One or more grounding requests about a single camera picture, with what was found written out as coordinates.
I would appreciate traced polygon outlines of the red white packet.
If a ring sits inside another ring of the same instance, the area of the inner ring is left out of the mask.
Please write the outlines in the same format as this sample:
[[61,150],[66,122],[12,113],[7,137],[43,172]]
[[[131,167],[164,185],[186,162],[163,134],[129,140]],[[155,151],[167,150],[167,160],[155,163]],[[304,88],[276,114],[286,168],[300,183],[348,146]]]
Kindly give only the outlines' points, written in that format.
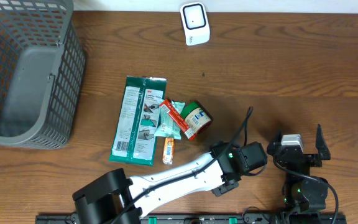
[[190,140],[194,140],[196,133],[190,125],[181,117],[178,111],[174,108],[169,100],[163,100],[160,108],[166,112],[169,117],[177,124],[177,126],[184,132],[185,136]]

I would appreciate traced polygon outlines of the orange juice carton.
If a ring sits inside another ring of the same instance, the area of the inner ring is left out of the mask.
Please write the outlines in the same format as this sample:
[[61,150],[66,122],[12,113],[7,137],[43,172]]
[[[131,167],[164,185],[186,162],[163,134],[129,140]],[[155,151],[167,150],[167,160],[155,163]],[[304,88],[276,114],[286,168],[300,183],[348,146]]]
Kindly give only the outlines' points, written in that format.
[[166,138],[163,148],[162,161],[166,165],[173,164],[173,152],[175,149],[175,140],[173,138]]

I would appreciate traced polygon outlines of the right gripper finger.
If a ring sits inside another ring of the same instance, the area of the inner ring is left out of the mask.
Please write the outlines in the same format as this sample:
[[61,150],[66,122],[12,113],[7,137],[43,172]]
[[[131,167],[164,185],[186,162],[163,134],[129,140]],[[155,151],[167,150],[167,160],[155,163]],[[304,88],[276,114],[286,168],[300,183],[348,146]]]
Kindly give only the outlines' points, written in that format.
[[317,130],[316,130],[315,146],[316,146],[320,155],[330,155],[330,151],[328,149],[326,141],[324,140],[323,131],[322,131],[320,124],[318,124]]
[[267,146],[267,154],[273,156],[281,147],[282,131],[279,130]]

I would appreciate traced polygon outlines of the green sponge pack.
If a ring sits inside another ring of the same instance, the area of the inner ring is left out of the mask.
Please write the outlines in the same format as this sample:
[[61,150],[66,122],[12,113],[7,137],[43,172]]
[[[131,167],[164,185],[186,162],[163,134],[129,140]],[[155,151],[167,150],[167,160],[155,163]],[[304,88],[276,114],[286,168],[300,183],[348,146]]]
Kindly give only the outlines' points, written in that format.
[[127,77],[109,160],[153,166],[167,80]]

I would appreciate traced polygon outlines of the green lid jar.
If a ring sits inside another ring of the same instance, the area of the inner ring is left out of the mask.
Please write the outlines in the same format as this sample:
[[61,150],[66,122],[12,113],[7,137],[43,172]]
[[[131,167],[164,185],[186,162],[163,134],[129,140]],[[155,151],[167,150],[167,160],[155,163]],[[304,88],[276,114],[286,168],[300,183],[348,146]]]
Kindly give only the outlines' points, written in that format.
[[213,122],[209,113],[197,101],[185,106],[180,115],[196,134],[203,132]]

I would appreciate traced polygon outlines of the teal white snack pouch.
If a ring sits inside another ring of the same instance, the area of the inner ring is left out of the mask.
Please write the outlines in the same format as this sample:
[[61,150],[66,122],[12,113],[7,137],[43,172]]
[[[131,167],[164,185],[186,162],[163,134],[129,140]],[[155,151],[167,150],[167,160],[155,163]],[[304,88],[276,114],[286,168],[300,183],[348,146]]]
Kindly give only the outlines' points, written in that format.
[[172,138],[181,140],[181,129],[176,122],[168,115],[166,106],[160,105],[160,125],[156,129],[154,135],[156,137]]

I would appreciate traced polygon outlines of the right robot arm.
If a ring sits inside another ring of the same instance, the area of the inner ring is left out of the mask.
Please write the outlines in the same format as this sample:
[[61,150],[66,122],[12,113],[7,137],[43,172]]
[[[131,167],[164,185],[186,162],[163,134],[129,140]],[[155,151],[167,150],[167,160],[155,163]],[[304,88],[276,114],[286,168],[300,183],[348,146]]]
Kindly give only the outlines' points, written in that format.
[[330,160],[331,153],[324,140],[322,128],[317,126],[317,153],[303,152],[299,134],[278,134],[267,146],[276,167],[286,173],[282,187],[285,208],[272,219],[274,223],[322,223],[319,212],[326,208],[329,184],[322,177],[310,175],[312,167],[321,167]]

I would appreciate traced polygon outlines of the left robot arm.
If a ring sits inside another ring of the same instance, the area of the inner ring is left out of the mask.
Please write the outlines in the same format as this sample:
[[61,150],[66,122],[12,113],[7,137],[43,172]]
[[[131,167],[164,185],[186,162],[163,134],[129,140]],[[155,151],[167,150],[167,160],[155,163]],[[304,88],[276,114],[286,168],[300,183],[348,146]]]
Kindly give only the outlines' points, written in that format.
[[244,155],[219,142],[196,160],[158,174],[109,171],[73,194],[80,223],[140,223],[155,208],[193,192],[237,187]]

